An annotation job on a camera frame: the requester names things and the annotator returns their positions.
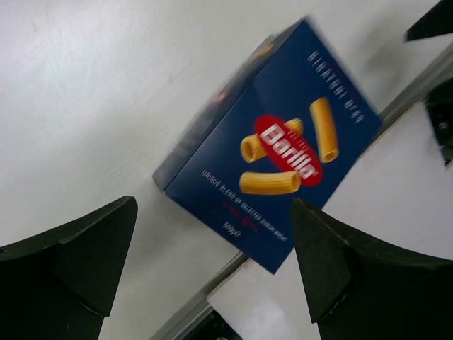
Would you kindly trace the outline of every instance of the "red oval logo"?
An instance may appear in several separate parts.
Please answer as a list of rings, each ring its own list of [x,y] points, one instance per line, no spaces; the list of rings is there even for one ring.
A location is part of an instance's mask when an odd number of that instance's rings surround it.
[[[282,171],[297,171],[301,184],[315,186],[323,176],[323,168],[314,150],[285,122],[272,115],[262,115],[255,121],[255,132],[269,159]]]

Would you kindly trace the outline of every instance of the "box side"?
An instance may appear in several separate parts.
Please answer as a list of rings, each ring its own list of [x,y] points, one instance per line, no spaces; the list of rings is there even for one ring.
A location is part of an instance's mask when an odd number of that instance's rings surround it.
[[[180,141],[153,173],[153,179],[160,190],[166,190],[214,127],[228,113],[247,83],[259,73],[296,27],[297,25],[292,25],[279,35],[266,38],[224,88],[195,116]]]

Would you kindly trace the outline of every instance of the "rigatoni illustration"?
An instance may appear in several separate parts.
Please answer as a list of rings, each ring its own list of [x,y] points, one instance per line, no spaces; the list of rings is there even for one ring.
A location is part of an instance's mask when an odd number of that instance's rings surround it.
[[[264,174],[245,172],[239,179],[243,193],[254,195],[284,195],[295,193],[300,188],[300,176],[296,171]]]
[[[323,163],[329,163],[338,156],[338,141],[331,106],[327,98],[314,101],[310,105],[310,113],[318,142],[319,159]]]

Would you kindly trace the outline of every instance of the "rigatoni pasta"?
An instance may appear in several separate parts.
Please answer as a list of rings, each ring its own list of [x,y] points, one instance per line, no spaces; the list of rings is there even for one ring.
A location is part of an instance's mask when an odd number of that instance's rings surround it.
[[[300,189],[300,176],[296,171],[263,174],[245,172],[239,179],[243,193],[253,195],[284,195]]]
[[[338,156],[338,141],[331,106],[327,98],[320,98],[310,105],[318,143],[319,159],[329,163]]]
[[[304,128],[302,121],[298,118],[288,120],[285,126],[299,135],[302,134]],[[257,134],[245,137],[241,142],[241,154],[247,163],[257,161],[266,155],[266,151],[261,145],[260,138]]]

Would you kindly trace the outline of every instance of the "barilla box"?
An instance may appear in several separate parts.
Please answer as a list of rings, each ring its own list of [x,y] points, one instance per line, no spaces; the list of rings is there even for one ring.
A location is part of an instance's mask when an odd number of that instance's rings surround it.
[[[275,273],[294,246],[291,201],[322,208],[380,125],[305,18],[258,47],[153,177]]]

